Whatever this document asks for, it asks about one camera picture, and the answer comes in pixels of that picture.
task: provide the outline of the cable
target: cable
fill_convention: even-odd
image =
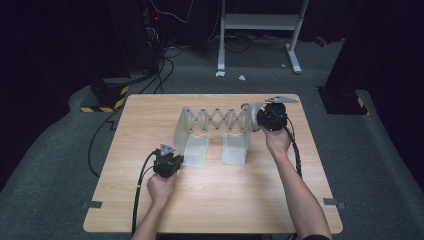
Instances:
[[[163,67],[165,66],[165,58],[162,56],[162,70],[163,70]],[[155,91],[153,92],[153,94],[156,94],[156,91],[158,90],[158,88],[160,88],[160,90],[161,90],[161,93],[163,93],[163,87],[162,87],[162,76],[161,76],[161,74],[159,74],[159,85],[157,86],[157,88],[155,88]]]
[[[178,57],[178,56],[180,56],[180,55],[181,55],[181,53],[183,53],[183,48],[182,48],[182,47],[180,47],[180,46],[168,47],[168,48],[166,48],[166,49],[165,49],[165,52],[167,52],[167,51],[168,51],[168,50],[170,50],[170,49],[179,49],[180,51],[179,51],[177,54],[172,55],[172,56],[167,56],[166,58],[174,58],[174,57]]]
[[[245,42],[241,42],[241,43],[248,43],[248,45],[247,45],[247,47],[245,48],[245,49],[243,49],[243,50],[240,50],[240,51],[234,51],[234,50],[231,50],[230,48],[228,48],[227,47],[227,45],[225,45],[225,50],[227,50],[227,51],[229,51],[229,52],[232,52],[232,53],[242,53],[242,52],[245,52],[245,51],[247,51],[251,46],[252,46],[252,41],[250,40],[250,38],[249,37],[247,37],[246,36],[246,39],[247,39],[247,41],[245,41]]]
[[[138,178],[138,182],[137,182],[137,191],[135,193],[135,199],[134,199],[134,208],[133,208],[133,221],[132,221],[132,235],[134,235],[135,230],[137,228],[137,210],[138,210],[138,201],[140,198],[140,189],[141,189],[141,183],[143,182],[143,177],[146,174],[146,172],[150,169],[148,168],[146,171],[144,171],[144,169],[146,168],[147,162],[149,161],[149,159],[155,154],[156,151],[153,151],[149,154],[149,156],[147,156],[146,160],[144,160],[144,164],[143,167],[141,168],[141,172],[140,172],[140,177]]]
[[[286,130],[287,134],[289,135],[290,140],[292,141],[292,145],[293,145],[293,150],[294,150],[294,156],[296,159],[296,171],[297,174],[299,174],[300,177],[302,177],[302,163],[300,161],[300,154],[299,154],[299,148],[297,147],[296,144],[296,138],[295,138],[295,134],[294,134],[294,127],[293,124],[291,122],[291,120],[289,118],[287,118],[287,120],[290,122],[290,125],[292,127],[292,132],[290,133],[289,129],[287,128],[287,126],[284,126],[284,130]]]
[[[169,63],[171,63],[172,68],[171,68],[171,71],[168,73],[168,75],[163,79],[163,81],[162,80],[160,81],[159,85],[156,87],[156,89],[155,89],[155,91],[153,93],[156,93],[157,90],[158,90],[158,88],[162,88],[162,85],[165,83],[166,80],[168,80],[168,78],[169,78],[169,76],[171,76],[172,72],[174,72],[174,67],[175,67],[174,62],[172,62],[168,58],[163,58],[163,59],[164,60],[167,60]]]
[[[160,69],[157,71],[156,77],[154,77],[138,94],[142,94],[152,83],[160,76],[162,70],[163,70],[164,64],[160,67]]]
[[[129,86],[129,85],[135,84],[135,83],[140,83],[140,82],[143,82],[145,80],[148,80],[149,78],[153,77],[153,75],[155,75],[155,74],[156,74],[156,71],[151,71],[146,76],[139,77],[139,78],[130,80],[128,82],[123,82],[123,83],[108,83],[107,86],[108,87],[126,87],[126,86]]]
[[[111,123],[112,121],[109,121],[117,112],[119,112],[122,109],[122,106],[115,112],[113,112],[108,118],[106,118],[106,120],[104,120],[102,122],[102,124],[100,124],[100,126],[97,128],[96,132],[94,133],[93,137],[91,138],[90,141],[90,145],[88,146],[88,156],[87,156],[87,161],[88,161],[88,167],[90,168],[91,173],[93,173],[94,176],[96,177],[100,177],[100,174],[98,174],[96,171],[94,171],[93,166],[91,165],[91,148],[93,147],[93,142],[94,139],[96,138],[97,133],[99,133],[100,129],[103,127],[103,125],[105,125],[106,123]]]
[[[191,14],[191,9],[193,8],[194,0],[191,0],[190,9],[189,9],[189,11],[188,11],[188,14],[187,14],[187,20],[186,20],[186,21],[184,21],[184,20],[182,20],[181,18],[177,17],[177,16],[176,16],[175,14],[173,14],[173,13],[159,11],[159,10],[157,9],[156,5],[153,3],[153,0],[150,0],[150,2],[152,3],[153,8],[154,8],[154,9],[155,9],[158,13],[161,13],[161,14],[164,14],[164,15],[171,15],[171,16],[175,17],[176,19],[178,19],[179,21],[183,22],[183,23],[188,23],[188,22],[190,21],[190,14]]]
[[[217,7],[217,11],[216,11],[216,20],[215,20],[215,26],[213,27],[212,33],[208,38],[208,41],[211,41],[213,34],[216,31],[216,26],[218,26],[218,19],[219,19],[219,6],[221,5],[221,1],[217,1],[218,2],[218,7]]]
[[[255,41],[262,41],[262,40],[270,40],[272,42],[269,42],[269,43],[255,42]],[[254,38],[254,39],[251,39],[252,45],[255,46],[255,47],[278,46],[278,45],[281,45],[281,44],[286,43],[288,40],[289,40],[289,38],[275,38],[275,39]]]
[[[151,40],[155,40],[155,37],[156,37],[156,41],[159,41],[159,34],[157,33],[157,31],[152,27],[146,27],[146,31],[149,33],[149,35],[152,35],[152,33],[150,33],[149,30],[153,31],[153,36],[149,38]]]

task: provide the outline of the hand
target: hand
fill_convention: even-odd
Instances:
[[[163,178],[155,173],[149,178],[147,188],[149,189],[153,204],[159,204],[162,207],[166,205],[174,190],[176,178],[177,173],[174,173],[169,178]]]
[[[279,131],[269,131],[262,126],[261,128],[265,133],[266,146],[274,159],[280,159],[282,156],[287,156],[287,151],[291,144],[291,140],[287,131],[285,129]]]

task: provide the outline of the black sleeve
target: black sleeve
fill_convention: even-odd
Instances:
[[[305,237],[303,240],[330,240],[330,239],[322,235],[311,235],[311,236]]]

